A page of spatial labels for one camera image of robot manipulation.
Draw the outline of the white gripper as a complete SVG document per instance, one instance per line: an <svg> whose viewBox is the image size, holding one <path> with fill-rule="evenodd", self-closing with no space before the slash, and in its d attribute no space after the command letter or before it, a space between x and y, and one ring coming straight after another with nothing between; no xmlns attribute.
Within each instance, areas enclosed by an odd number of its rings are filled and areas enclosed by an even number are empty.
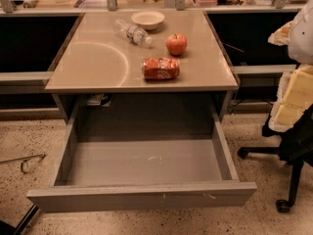
<svg viewBox="0 0 313 235"><path fill-rule="evenodd" d="M302 63L297 70L285 71L277 91L277 101L270 113L268 126L286 132L313 105L313 0L268 37L277 46L288 45L291 59Z"/></svg>

